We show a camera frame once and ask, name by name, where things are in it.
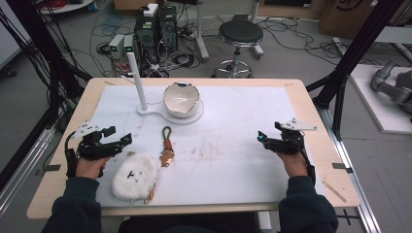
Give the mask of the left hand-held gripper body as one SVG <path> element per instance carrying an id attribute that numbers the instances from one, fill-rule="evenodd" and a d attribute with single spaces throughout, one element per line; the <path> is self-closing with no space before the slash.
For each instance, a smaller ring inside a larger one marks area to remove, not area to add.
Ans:
<path id="1" fill-rule="evenodd" d="M 98 125 L 85 121 L 76 131 L 70 136 L 70 140 L 81 138 L 76 155 L 87 160 L 98 160 L 104 157 L 112 157 L 122 152 L 122 149 L 116 149 L 114 142 L 101 143 L 103 137 Z"/>

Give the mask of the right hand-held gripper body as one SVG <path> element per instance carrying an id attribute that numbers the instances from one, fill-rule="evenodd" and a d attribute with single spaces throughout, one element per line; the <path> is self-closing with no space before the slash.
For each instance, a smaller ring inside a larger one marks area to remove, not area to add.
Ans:
<path id="1" fill-rule="evenodd" d="M 281 124 L 282 127 L 285 128 L 283 131 L 279 130 L 281 132 L 281 138 L 274 139 L 275 143 L 272 145 L 263 145 L 267 150 L 284 154 L 296 154 L 305 148 L 303 131 L 317 129 L 315 125 L 296 118 L 292 118 Z"/>

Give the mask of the person's left hand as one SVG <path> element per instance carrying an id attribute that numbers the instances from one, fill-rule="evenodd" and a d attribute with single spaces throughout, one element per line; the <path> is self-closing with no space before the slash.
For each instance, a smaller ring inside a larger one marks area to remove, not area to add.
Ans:
<path id="1" fill-rule="evenodd" d="M 104 169 L 109 157 L 98 160 L 87 160 L 80 157 L 77 162 L 76 176 L 96 180 L 99 177 L 100 170 Z"/>

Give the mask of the person's right hand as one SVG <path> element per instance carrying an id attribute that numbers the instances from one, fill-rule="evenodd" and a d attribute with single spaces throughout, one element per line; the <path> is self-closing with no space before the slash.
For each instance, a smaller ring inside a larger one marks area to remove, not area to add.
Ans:
<path id="1" fill-rule="evenodd" d="M 307 176 L 306 161 L 300 152 L 296 154 L 284 154 L 277 152 L 284 163 L 285 170 L 290 178 Z"/>

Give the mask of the white fluffy plush pouch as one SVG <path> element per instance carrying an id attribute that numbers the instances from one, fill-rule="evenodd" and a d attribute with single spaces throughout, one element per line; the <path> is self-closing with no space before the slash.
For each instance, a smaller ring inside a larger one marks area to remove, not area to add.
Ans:
<path id="1" fill-rule="evenodd" d="M 111 181 L 112 193 L 121 201 L 148 205 L 155 195 L 160 163 L 147 154 L 128 156 Z"/>

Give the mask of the white table mat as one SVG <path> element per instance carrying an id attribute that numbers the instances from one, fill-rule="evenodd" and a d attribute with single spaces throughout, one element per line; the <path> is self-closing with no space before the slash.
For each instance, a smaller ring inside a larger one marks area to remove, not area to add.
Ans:
<path id="1" fill-rule="evenodd" d="M 190 125 L 174 125 L 175 157 L 159 171 L 153 206 L 276 203 L 286 195 L 282 161 L 258 141 L 259 132 L 279 137 L 275 122 L 295 116 L 282 87 L 202 86 L 203 115 Z M 131 145 L 111 159 L 100 180 L 97 199 L 105 208 L 124 206 L 111 189 L 113 176 L 128 155 L 159 158 L 163 148 L 161 116 L 141 116 L 132 85 L 104 88 L 92 123 L 114 126 L 111 141 L 130 134 Z"/>

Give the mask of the white pole stand with base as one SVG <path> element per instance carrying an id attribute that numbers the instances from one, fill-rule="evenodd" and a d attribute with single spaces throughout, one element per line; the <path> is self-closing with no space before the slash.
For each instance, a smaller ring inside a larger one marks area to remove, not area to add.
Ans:
<path id="1" fill-rule="evenodd" d="M 189 117 L 184 117 L 184 118 L 178 118 L 175 116 L 172 116 L 168 113 L 166 110 L 166 107 L 163 102 L 163 94 L 165 89 L 169 86 L 167 86 L 163 93 L 162 93 L 162 99 L 157 102 L 157 103 L 148 103 L 146 100 L 146 95 L 144 92 L 144 87 L 143 87 L 143 82 L 141 80 L 140 72 L 138 69 L 137 61 L 136 61 L 136 56 L 134 52 L 128 52 L 126 54 L 126 57 L 129 61 L 129 65 L 131 68 L 130 74 L 133 77 L 133 84 L 136 86 L 138 97 L 140 100 L 140 106 L 137 109 L 137 112 L 141 116 L 150 116 L 150 115 L 158 115 L 163 117 L 165 120 L 168 122 L 171 122 L 173 124 L 177 125 L 189 125 L 197 122 L 200 120 L 203 116 L 204 113 L 204 104 L 200 98 L 199 106 L 196 110 L 196 112 Z"/>

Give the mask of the thin wooden stick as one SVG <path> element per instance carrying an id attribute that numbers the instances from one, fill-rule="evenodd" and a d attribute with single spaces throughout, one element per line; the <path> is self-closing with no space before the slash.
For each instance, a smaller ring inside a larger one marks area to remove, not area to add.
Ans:
<path id="1" fill-rule="evenodd" d="M 331 186 L 328 182 L 323 181 L 323 184 L 326 188 L 328 188 L 334 195 L 336 195 L 343 203 L 347 202 L 347 199 L 341 195 L 333 186 Z"/>

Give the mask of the white eggshell shaped bowl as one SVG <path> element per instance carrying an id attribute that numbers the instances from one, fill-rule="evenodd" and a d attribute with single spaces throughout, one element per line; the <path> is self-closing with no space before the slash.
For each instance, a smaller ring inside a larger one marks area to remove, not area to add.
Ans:
<path id="1" fill-rule="evenodd" d="M 164 91 L 163 102 L 173 117 L 191 117 L 199 106 L 200 94 L 191 83 L 172 83 Z"/>

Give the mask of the grey power supply unit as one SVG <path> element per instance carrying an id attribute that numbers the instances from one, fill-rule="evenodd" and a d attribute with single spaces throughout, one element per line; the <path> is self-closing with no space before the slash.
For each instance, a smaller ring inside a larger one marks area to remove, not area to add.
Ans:
<path id="1" fill-rule="evenodd" d="M 131 34 L 124 36 L 123 47 L 125 52 L 134 52 L 134 39 Z"/>
<path id="2" fill-rule="evenodd" d="M 109 49 L 114 59 L 121 59 L 124 55 L 124 36 L 116 35 L 109 43 Z"/>

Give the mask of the white floor platform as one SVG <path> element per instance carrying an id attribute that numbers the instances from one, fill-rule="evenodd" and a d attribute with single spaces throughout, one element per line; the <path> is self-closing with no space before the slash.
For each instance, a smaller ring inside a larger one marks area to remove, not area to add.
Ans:
<path id="1" fill-rule="evenodd" d="M 412 135 L 412 115 L 403 111 L 389 96 L 370 87 L 372 77 L 379 69 L 381 66 L 359 64 L 351 74 L 351 81 L 381 132 Z"/>

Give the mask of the black round stool chrome base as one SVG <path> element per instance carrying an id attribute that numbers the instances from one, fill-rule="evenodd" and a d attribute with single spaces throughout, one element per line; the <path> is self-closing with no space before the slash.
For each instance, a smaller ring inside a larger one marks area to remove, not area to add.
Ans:
<path id="1" fill-rule="evenodd" d="M 261 28 L 248 20 L 231 20 L 219 28 L 219 38 L 228 45 L 235 46 L 231 59 L 220 63 L 213 71 L 212 78 L 252 79 L 254 72 L 245 62 L 240 60 L 242 48 L 258 46 L 263 38 Z"/>

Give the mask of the white power strip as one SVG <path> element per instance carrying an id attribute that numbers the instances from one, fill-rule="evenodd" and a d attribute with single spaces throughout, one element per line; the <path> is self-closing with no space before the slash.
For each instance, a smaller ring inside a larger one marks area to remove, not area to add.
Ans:
<path id="1" fill-rule="evenodd" d="M 344 55 L 347 51 L 346 46 L 337 37 L 332 38 L 332 42 L 335 44 L 341 55 Z"/>

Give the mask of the black computer tower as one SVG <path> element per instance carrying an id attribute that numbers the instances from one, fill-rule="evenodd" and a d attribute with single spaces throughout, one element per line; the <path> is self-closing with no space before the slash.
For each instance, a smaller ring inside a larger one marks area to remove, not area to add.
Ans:
<path id="1" fill-rule="evenodd" d="M 159 25 L 163 49 L 175 51 L 178 48 L 175 6 L 162 6 L 159 9 Z"/>
<path id="2" fill-rule="evenodd" d="M 157 46 L 159 42 L 159 29 L 157 15 L 145 17 L 139 14 L 134 27 L 135 38 L 143 63 L 157 64 L 159 61 Z"/>

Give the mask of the cardboard box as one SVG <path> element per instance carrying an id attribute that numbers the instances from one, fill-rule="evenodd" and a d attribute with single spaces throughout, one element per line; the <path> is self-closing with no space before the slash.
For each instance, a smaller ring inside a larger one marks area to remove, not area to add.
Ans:
<path id="1" fill-rule="evenodd" d="M 380 0 L 326 0 L 320 17 L 321 34 L 355 39 Z"/>

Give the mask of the white box on computer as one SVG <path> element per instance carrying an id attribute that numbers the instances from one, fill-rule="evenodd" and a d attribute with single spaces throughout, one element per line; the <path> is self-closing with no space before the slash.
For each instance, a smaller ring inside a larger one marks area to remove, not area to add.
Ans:
<path id="1" fill-rule="evenodd" d="M 158 10 L 158 4 L 156 3 L 150 3 L 146 8 L 143 13 L 145 17 L 154 17 L 155 14 L 157 13 Z"/>

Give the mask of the brown loop orange keychain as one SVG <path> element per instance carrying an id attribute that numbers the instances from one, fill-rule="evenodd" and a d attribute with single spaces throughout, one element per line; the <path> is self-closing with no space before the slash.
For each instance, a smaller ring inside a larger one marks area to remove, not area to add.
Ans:
<path id="1" fill-rule="evenodd" d="M 174 158 L 174 151 L 172 148 L 172 142 L 170 140 L 171 133 L 172 129 L 170 126 L 165 126 L 162 129 L 163 151 L 161 152 L 161 156 L 159 157 L 162 167 L 168 167 Z"/>

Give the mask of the aluminium rail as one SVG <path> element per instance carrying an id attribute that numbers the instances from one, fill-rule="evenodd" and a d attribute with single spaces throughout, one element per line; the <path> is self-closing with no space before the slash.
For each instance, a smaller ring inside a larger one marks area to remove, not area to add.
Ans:
<path id="1" fill-rule="evenodd" d="M 346 171 L 349 175 L 349 179 L 354 186 L 354 189 L 360 198 L 360 203 L 356 206 L 356 210 L 358 212 L 358 217 L 363 225 L 363 228 L 366 233 L 382 233 L 381 228 L 377 222 L 375 215 L 368 203 L 367 197 L 362 189 L 361 182 L 357 176 L 349 153 L 347 152 L 345 145 L 342 141 L 338 139 L 335 133 L 332 131 L 332 115 L 329 110 L 322 110 L 318 108 L 318 113 L 320 115 L 321 120 L 324 123 L 326 128 L 327 134 L 331 139 L 335 149 L 337 150 L 337 154 L 342 160 L 341 167 Z"/>
<path id="2" fill-rule="evenodd" d="M 29 144 L 28 151 L 23 153 L 22 161 L 0 191 L 0 218 L 11 206 L 36 164 L 49 147 L 54 135 L 54 128 L 44 129 L 39 136 L 35 137 L 34 142 Z"/>

